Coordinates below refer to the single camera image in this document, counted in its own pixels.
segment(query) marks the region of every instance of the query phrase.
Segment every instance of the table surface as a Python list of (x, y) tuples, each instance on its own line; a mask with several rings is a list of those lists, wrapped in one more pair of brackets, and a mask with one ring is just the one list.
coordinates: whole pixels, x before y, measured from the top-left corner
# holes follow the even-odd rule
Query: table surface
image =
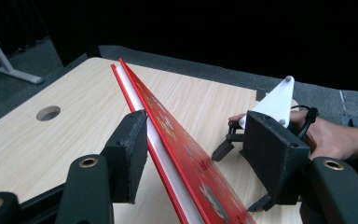
[[(110, 61), (91, 58), (0, 119), (0, 191), (23, 203), (65, 182), (75, 159), (101, 153), (129, 107)], [(209, 154), (225, 140), (227, 118), (251, 109), (256, 92), (130, 64), (144, 84)], [(36, 115), (60, 108), (51, 120)], [(216, 165), (249, 207), (266, 194), (240, 143)], [(116, 223), (179, 223), (150, 156), (135, 204), (114, 203)], [(302, 223), (297, 205), (251, 213), (257, 223)]]

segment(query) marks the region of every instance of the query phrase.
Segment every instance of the white plastic part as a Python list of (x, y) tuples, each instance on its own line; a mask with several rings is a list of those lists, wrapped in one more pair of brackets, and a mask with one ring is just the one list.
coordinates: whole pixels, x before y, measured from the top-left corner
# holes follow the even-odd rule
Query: white plastic part
[[(264, 99), (262, 99), (252, 111), (268, 115), (283, 127), (287, 128), (290, 122), (290, 111), (292, 107), (293, 89), (295, 79), (286, 77), (278, 86), (276, 86)], [(240, 126), (245, 129), (246, 115), (240, 119)]]

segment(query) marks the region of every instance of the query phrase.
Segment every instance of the red book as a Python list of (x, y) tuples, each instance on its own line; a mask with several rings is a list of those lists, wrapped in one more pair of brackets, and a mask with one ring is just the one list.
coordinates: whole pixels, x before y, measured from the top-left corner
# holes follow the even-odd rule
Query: red book
[(180, 221), (255, 223), (210, 156), (125, 62), (112, 69), (130, 110), (146, 110), (149, 152)]

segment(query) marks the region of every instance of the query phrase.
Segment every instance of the black cable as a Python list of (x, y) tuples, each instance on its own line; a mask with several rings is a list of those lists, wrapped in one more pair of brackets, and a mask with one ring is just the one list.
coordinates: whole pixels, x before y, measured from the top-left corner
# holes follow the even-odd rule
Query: black cable
[(297, 137), (299, 139), (301, 139), (302, 141), (304, 141), (304, 136), (306, 134), (306, 132), (308, 131), (308, 128), (310, 127), (310, 125), (315, 122), (316, 117), (318, 117), (319, 115), (319, 111), (316, 107), (308, 107), (306, 105), (294, 105), (292, 106), (293, 108), (300, 108), (300, 107), (304, 107), (308, 109), (308, 113), (305, 117), (305, 122), (303, 124), (303, 126), (301, 127), (299, 133), (297, 134)]

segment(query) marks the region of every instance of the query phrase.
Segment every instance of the gray floor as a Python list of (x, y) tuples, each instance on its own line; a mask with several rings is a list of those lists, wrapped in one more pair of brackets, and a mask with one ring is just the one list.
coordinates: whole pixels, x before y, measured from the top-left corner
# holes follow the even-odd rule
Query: gray floor
[[(279, 78), (233, 71), (118, 46), (100, 46), (100, 50), (103, 57), (107, 59), (117, 60), (121, 57), (127, 63), (210, 79), (253, 90), (271, 91), (282, 81)], [(83, 55), (68, 66), (63, 67), (49, 39), (37, 43), (25, 52), (14, 53), (7, 55), (7, 57), (15, 69), (40, 76), (45, 79), (45, 82), (35, 85), (0, 73), (0, 118), (87, 60), (86, 56)], [(293, 98), (300, 105), (317, 107), (322, 118), (344, 125), (347, 124), (345, 118), (353, 118), (356, 121), (355, 125), (358, 126), (358, 91), (336, 90), (296, 82)]]

